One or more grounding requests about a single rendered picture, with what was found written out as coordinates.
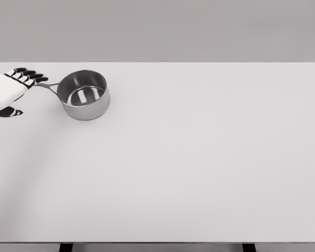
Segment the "steel saucepan with handle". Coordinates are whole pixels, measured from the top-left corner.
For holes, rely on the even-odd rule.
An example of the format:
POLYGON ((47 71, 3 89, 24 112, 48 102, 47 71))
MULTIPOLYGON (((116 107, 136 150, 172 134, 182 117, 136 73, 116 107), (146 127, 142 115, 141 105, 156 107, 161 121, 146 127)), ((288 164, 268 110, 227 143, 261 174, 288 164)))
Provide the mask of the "steel saucepan with handle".
POLYGON ((53 92, 66 113, 76 120, 88 121, 102 116, 111 101, 105 77, 93 70, 78 70, 58 83, 36 86, 53 92))

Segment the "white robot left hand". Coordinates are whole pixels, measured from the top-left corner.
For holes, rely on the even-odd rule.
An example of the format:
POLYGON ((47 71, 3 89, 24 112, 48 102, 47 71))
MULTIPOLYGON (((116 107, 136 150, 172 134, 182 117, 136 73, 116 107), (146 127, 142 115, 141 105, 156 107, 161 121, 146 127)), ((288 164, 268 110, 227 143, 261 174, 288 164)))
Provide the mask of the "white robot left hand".
POLYGON ((0 117, 12 118, 21 116, 22 110, 13 107, 13 103, 20 99, 34 85, 47 81, 42 73, 20 67, 0 74, 0 117))

